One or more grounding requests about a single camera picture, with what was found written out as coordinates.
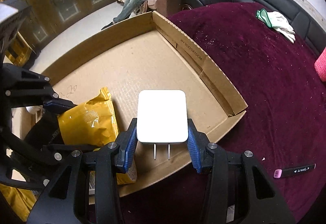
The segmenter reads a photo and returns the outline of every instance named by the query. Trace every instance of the purple blanket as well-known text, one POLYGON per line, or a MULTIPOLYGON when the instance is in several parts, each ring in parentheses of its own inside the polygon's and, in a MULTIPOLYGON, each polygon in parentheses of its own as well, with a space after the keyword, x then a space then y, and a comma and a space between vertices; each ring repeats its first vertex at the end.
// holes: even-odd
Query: purple blanket
MULTIPOLYGON (((269 29, 255 17, 261 8, 258 3, 219 3, 182 11, 170 20, 207 52, 249 105, 219 142, 223 148, 251 150, 270 176, 275 169, 316 163, 313 172, 274 180, 299 221, 326 180, 326 88, 306 43, 296 36, 292 44, 269 29)), ((206 181, 189 165, 123 197, 126 224, 198 223, 206 181)))

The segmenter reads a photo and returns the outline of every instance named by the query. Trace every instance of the black marker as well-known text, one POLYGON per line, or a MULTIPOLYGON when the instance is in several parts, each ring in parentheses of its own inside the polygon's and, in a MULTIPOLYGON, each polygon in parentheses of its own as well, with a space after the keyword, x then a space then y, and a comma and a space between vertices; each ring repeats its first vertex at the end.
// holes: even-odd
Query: black marker
POLYGON ((290 177, 293 175, 298 175, 303 172, 309 172, 316 168, 316 163, 296 168, 288 168, 288 169, 277 169, 274 172, 274 178, 281 178, 281 177, 290 177))

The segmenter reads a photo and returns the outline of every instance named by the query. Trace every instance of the pink fabric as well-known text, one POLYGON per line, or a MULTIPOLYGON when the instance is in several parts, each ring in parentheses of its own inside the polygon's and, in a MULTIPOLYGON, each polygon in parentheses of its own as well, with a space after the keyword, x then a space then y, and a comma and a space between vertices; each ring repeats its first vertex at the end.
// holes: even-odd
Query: pink fabric
POLYGON ((320 79, 326 82, 326 48, 315 62, 315 69, 320 79))

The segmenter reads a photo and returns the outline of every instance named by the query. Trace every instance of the pink object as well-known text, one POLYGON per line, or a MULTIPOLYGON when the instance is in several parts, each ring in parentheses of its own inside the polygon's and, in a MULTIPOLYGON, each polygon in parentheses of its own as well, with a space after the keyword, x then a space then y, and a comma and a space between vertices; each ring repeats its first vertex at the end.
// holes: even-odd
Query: pink object
POLYGON ((274 178, 280 178, 281 177, 281 175, 282 175, 282 170, 281 169, 277 169, 277 170, 275 170, 275 172, 274 172, 274 178))
POLYGON ((320 79, 326 82, 326 48, 315 62, 315 69, 320 79))

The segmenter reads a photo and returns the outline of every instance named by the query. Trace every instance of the green cloth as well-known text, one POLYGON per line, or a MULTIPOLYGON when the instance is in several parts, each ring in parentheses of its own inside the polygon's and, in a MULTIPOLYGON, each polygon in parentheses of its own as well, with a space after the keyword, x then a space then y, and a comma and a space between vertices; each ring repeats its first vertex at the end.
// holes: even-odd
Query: green cloth
POLYGON ((257 10, 256 12, 256 18, 261 20, 263 23, 265 23, 269 28, 273 28, 273 25, 271 23, 271 20, 268 17, 268 13, 266 9, 257 10))

